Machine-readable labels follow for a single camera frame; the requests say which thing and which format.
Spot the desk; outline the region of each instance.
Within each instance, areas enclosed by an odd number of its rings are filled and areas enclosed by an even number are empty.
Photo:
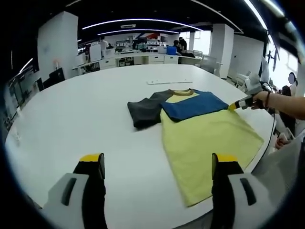
[[[90,63],[85,63],[82,65],[79,65],[77,67],[72,68],[72,70],[76,71],[76,76],[81,75],[81,71],[80,69],[84,66],[88,66],[94,63],[100,63],[100,66],[102,66],[102,62],[104,61],[109,61],[112,62],[110,63],[110,66],[106,67],[107,68],[115,68],[115,67],[119,67],[119,63],[118,60],[121,58],[128,58],[128,57],[134,57],[134,58],[148,58],[148,57],[153,57],[153,56],[159,56],[159,57],[176,57],[179,58],[181,61],[181,64],[191,64],[191,65],[195,65],[198,64],[202,58],[201,57],[188,57],[188,56],[175,56],[175,55],[167,55],[167,54],[160,54],[157,52],[130,52],[130,53],[117,53],[115,54],[113,57],[110,58],[104,58],[102,60],[99,61],[94,61],[94,62],[90,62]],[[141,62],[143,62],[143,64],[148,64],[147,60],[142,60]]]
[[[183,81],[148,85],[151,80]],[[161,124],[136,131],[127,102],[154,92],[195,88],[226,103],[246,95],[219,77],[192,65],[158,64],[112,68],[74,77],[36,94],[13,124],[20,145],[6,140],[20,185],[43,206],[49,189],[72,172],[86,154],[105,154],[105,217],[109,228],[169,229],[212,209],[212,198],[186,208],[163,149]],[[273,118],[265,110],[238,109],[267,147]]]

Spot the wrist bracelet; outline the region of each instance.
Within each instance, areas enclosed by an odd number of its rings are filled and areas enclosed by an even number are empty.
[[[268,92],[268,95],[267,95],[267,98],[266,98],[265,108],[268,108],[269,96],[270,96],[270,92]]]

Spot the drawer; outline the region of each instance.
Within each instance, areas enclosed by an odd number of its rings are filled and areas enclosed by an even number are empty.
[[[164,63],[164,61],[154,61],[154,62],[150,62],[148,64],[160,64],[160,63]]]
[[[112,65],[116,65],[115,59],[105,59],[105,60],[100,60],[100,68],[104,68],[107,66],[112,66]]]
[[[164,63],[176,63],[178,64],[178,56],[165,56]]]
[[[134,65],[143,64],[143,58],[141,56],[135,56],[133,58],[133,64]]]
[[[148,63],[164,62],[164,56],[148,56]]]
[[[116,68],[116,65],[107,65],[100,67],[101,70],[109,69],[109,68]]]

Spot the t-shirt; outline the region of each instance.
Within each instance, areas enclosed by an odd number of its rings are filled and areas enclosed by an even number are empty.
[[[198,95],[173,95],[166,102]],[[232,155],[245,169],[264,142],[235,111],[221,110],[174,122],[162,109],[161,122],[163,146],[188,207],[211,196],[212,153]]]
[[[296,82],[294,82],[292,85],[290,85],[290,92],[291,92],[291,96],[295,96],[295,93],[296,93]]]
[[[179,122],[228,108],[228,104],[224,103],[212,92],[194,91],[198,94],[195,97],[177,103],[161,103],[162,108],[172,121]]]
[[[107,41],[100,41],[100,45],[101,45],[101,50],[105,50],[108,47],[108,42]]]
[[[166,90],[152,94],[149,99],[144,98],[135,103],[128,102],[127,107],[133,120],[133,126],[137,129],[143,129],[160,123],[161,103],[174,94],[176,96],[188,96],[194,94],[194,89],[187,89],[185,91]]]
[[[176,51],[177,51],[178,53],[182,53],[182,50],[181,50],[181,48],[180,48],[179,45],[174,45],[174,47],[176,47]]]
[[[180,40],[179,43],[181,44],[182,50],[187,50],[187,44],[186,41],[184,39]]]

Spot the human hand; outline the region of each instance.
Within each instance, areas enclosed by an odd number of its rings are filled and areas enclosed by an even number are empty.
[[[253,106],[251,107],[252,110],[261,109],[261,103],[265,107],[266,100],[267,100],[268,92],[259,92],[255,96],[253,96]]]
[[[276,140],[276,143],[275,143],[275,147],[277,149],[280,149],[280,148],[282,148],[283,146],[285,146],[285,145],[287,145],[289,143],[290,143],[290,141],[288,141],[288,140],[286,140],[284,138],[278,137],[277,140]]]

